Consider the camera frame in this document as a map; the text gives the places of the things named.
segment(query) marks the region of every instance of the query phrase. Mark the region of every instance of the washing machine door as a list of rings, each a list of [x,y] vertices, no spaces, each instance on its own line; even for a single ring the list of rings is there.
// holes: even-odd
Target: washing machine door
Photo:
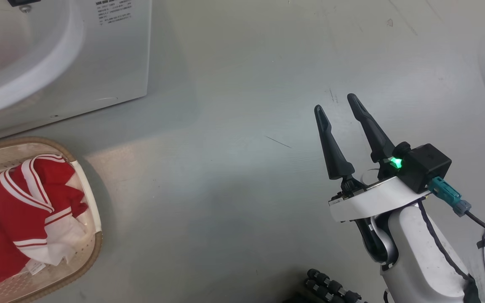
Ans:
[[[21,7],[0,0],[0,111],[56,80],[78,56],[84,36],[75,0]]]

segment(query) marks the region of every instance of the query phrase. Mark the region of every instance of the gray floor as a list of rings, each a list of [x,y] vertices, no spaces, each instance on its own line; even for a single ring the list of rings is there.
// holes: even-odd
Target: gray floor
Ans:
[[[333,222],[313,108],[360,176],[376,167],[345,96],[394,143],[431,142],[485,218],[485,1],[155,0],[149,94],[24,136],[78,155],[105,245],[41,302],[278,302],[315,267],[382,301],[354,224]],[[485,280],[481,229],[429,214]]]

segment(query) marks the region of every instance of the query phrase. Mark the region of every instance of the white stripe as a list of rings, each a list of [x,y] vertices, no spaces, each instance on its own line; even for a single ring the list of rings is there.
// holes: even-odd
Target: white stripe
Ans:
[[[66,162],[64,159],[54,159],[54,158],[48,158],[48,157],[38,157],[37,159],[51,160],[51,161],[59,162],[59,163],[65,163]]]
[[[24,255],[27,255],[27,253],[24,252],[27,251],[27,250],[46,250],[48,249],[48,244],[44,243],[44,244],[33,244],[33,245],[29,245],[29,246],[16,246],[17,249],[20,250],[21,253],[23,253]]]
[[[65,159],[63,157],[58,156],[58,155],[39,155],[36,156],[35,159],[44,159],[44,160],[50,160],[54,162],[59,162],[59,163],[65,163]]]
[[[63,159],[63,156],[54,155],[54,154],[42,154],[42,155],[38,155],[37,157],[52,157],[52,158],[57,158],[57,159]]]
[[[27,188],[29,188],[31,196],[48,206],[48,202],[46,202],[46,200],[44,200],[44,197],[42,197],[42,194],[40,193],[40,188],[35,182],[35,175],[33,174],[33,171],[31,171],[31,169],[29,168],[29,165],[32,161],[32,159],[29,159],[21,164],[21,173],[24,175],[25,182],[27,183]]]
[[[30,194],[28,194],[27,192],[24,192],[23,189],[21,189],[15,182],[14,180],[12,180],[12,178],[10,177],[10,174],[9,174],[9,171],[10,169],[6,170],[4,173],[5,173],[5,176],[6,178],[4,178],[5,181],[8,180],[8,182],[14,186],[14,188],[16,188],[17,190],[17,193],[18,194],[21,194],[22,196],[24,196],[25,198],[31,198],[32,200],[44,205],[45,207],[48,208],[48,211],[50,211],[50,213],[52,213],[54,211],[53,207],[52,207],[52,204],[46,204],[44,203],[44,200],[42,199],[36,199],[35,197],[32,197]]]
[[[42,186],[40,177],[34,169],[35,159],[36,157],[25,161],[21,165],[21,171],[24,174],[25,182],[27,182],[27,188],[29,188],[29,192],[31,192],[33,197],[51,207],[52,203],[50,202],[50,198],[48,198],[48,194],[46,194],[44,186]]]
[[[46,244],[47,240],[46,239],[29,239],[29,240],[23,240],[23,241],[14,241],[12,242],[16,246],[22,246],[22,245],[29,245],[29,244]]]
[[[62,211],[54,214],[54,215],[51,215],[50,217],[46,218],[46,220],[44,220],[44,223],[48,223],[50,221],[53,221],[54,219],[58,219],[64,215],[68,215],[69,213],[71,213],[71,208],[68,207],[66,209],[63,209]]]
[[[44,209],[46,211],[48,211],[49,213],[52,213],[53,212],[53,209],[50,209],[48,206],[45,206],[44,203],[40,203],[37,204],[33,201],[30,201],[29,199],[26,198],[26,196],[29,196],[28,194],[26,194],[25,192],[23,192],[21,190],[21,188],[19,188],[18,186],[16,186],[16,184],[14,184],[14,186],[19,190],[19,191],[15,191],[14,188],[12,188],[10,186],[10,184],[8,184],[7,180],[5,179],[5,177],[3,176],[3,174],[8,174],[8,170],[4,171],[3,173],[0,174],[0,182],[1,182],[1,185],[3,186],[3,188],[5,188],[5,190],[11,194],[13,197],[17,198],[18,200],[24,202],[25,204],[27,205],[31,205],[33,207],[37,207],[37,208],[40,208],[40,209]]]

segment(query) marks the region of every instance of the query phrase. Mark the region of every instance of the washing machine label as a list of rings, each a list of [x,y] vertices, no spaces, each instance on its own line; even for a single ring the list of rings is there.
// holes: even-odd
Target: washing machine label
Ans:
[[[115,23],[130,19],[132,0],[102,0],[96,1],[96,11],[100,25]]]

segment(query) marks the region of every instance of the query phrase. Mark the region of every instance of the washing machine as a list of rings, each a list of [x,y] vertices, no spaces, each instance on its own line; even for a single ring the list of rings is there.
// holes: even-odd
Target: washing machine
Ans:
[[[152,0],[0,0],[0,138],[147,94]]]

